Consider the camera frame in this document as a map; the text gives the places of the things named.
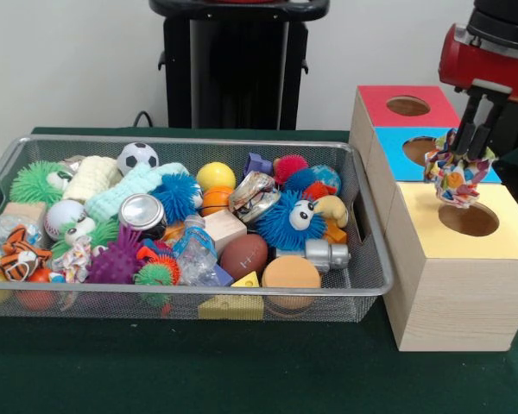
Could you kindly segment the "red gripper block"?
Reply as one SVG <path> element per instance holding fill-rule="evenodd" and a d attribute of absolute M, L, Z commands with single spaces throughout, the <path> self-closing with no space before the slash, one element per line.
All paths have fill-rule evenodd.
<path fill-rule="evenodd" d="M 518 103 L 518 51 L 505 52 L 504 47 L 477 47 L 474 36 L 466 27 L 452 25 L 442 47 L 439 62 L 439 80 L 462 90 L 468 90 L 468 102 L 452 143 L 452 152 L 473 160 L 485 157 L 490 134 L 500 119 L 505 98 L 491 98 L 491 108 L 484 120 L 476 126 L 475 116 L 483 98 L 482 90 L 501 92 Z"/>

